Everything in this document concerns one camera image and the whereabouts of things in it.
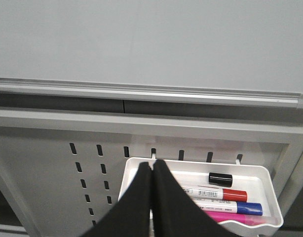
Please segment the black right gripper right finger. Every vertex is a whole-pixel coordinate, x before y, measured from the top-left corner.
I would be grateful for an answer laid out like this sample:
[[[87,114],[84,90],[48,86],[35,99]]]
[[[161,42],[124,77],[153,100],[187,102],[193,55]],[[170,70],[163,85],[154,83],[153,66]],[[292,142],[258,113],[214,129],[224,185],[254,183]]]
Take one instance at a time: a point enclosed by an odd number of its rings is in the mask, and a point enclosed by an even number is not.
[[[153,228],[156,237],[235,237],[185,193],[163,160],[153,164]]]

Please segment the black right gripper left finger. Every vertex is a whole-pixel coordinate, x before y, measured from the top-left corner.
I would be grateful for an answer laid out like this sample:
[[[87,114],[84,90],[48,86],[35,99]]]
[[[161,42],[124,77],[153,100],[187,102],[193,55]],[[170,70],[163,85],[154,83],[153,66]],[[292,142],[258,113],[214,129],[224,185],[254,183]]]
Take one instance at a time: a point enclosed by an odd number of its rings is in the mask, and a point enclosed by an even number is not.
[[[114,207],[90,230],[87,237],[148,237],[150,231],[152,170],[139,164],[130,186]]]

